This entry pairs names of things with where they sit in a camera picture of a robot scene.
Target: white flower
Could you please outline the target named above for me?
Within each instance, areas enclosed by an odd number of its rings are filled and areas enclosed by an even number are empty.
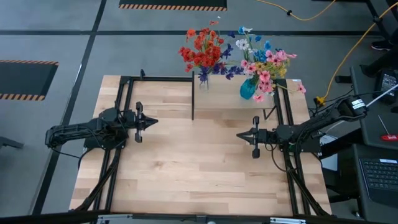
[[[243,27],[243,31],[245,31],[245,32],[250,32],[251,30],[253,30],[253,28],[248,29],[246,27]]]
[[[249,48],[248,40],[246,40],[246,39],[237,40],[236,46],[238,46],[239,49],[241,49],[241,50],[246,50]]]

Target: black and orange striped tape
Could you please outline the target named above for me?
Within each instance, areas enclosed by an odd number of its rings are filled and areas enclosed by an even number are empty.
[[[213,6],[166,6],[148,4],[121,4],[120,9],[156,9],[156,10],[192,10],[192,11],[227,11],[226,7]]]
[[[42,101],[44,95],[26,95],[26,94],[8,94],[0,93],[0,100],[29,100],[29,101]]]
[[[0,60],[0,63],[37,63],[43,65],[60,65],[59,62],[38,61],[38,60]]]

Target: flower bouquet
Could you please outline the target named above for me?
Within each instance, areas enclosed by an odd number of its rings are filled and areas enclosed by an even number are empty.
[[[216,25],[218,22],[210,21],[210,25]],[[200,69],[199,79],[202,84],[207,84],[209,74],[221,74],[230,80],[234,75],[243,74],[243,68],[239,66],[227,67],[227,63],[222,60],[228,59],[231,56],[231,51],[233,50],[231,44],[227,44],[227,48],[221,52],[221,46],[224,44],[224,39],[217,35],[214,30],[210,28],[203,28],[201,31],[197,32],[194,29],[189,29],[187,31],[187,42],[189,40],[193,41],[194,50],[188,47],[181,47],[178,53],[182,56],[183,61],[187,64],[185,69],[189,72],[192,68],[197,67]],[[235,38],[233,32],[228,34],[229,37]]]
[[[256,102],[262,102],[264,95],[274,94],[276,87],[274,80],[285,78],[290,59],[297,55],[287,54],[282,49],[273,52],[269,41],[261,43],[261,36],[257,35],[253,40],[253,35],[249,34],[251,30],[240,27],[239,34],[245,35],[246,38],[236,41],[236,46],[243,51],[244,59],[241,61],[241,67],[248,78],[242,84],[240,94],[247,100],[253,96]],[[305,88],[300,84],[296,91],[305,93]]]

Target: white cable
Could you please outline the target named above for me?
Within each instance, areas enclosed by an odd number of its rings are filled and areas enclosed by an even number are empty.
[[[374,102],[376,102],[377,100],[379,100],[380,98],[382,98],[385,94],[391,92],[393,89],[395,89],[395,88],[397,88],[397,87],[398,87],[398,84],[396,84],[395,86],[391,87],[389,90],[385,91],[383,94],[381,94],[380,96],[376,97],[376,99],[374,99],[374,100],[372,100],[370,103],[368,103],[368,104],[366,105],[366,107],[369,107],[369,106],[372,105]],[[328,132],[329,132],[330,130],[332,130],[333,128],[335,128],[336,126],[338,126],[338,125],[340,125],[340,124],[342,124],[342,123],[344,123],[344,122],[345,122],[345,121],[339,121],[338,123],[336,123],[335,125],[333,125],[333,126],[330,127],[329,129],[327,129],[327,130],[325,131],[325,134],[328,134]]]
[[[393,86],[391,89],[385,91],[383,94],[381,94],[380,96],[378,96],[376,99],[372,100],[370,103],[368,103],[368,105],[366,105],[366,107],[369,107],[370,105],[372,105],[374,102],[376,102],[378,99],[382,98],[385,94],[391,92],[393,89],[397,88],[398,84],[396,84],[395,86]]]

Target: blue vase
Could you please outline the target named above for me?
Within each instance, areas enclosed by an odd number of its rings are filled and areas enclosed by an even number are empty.
[[[256,86],[252,83],[251,78],[244,81],[241,85],[241,96],[247,100],[253,96],[255,91]]]

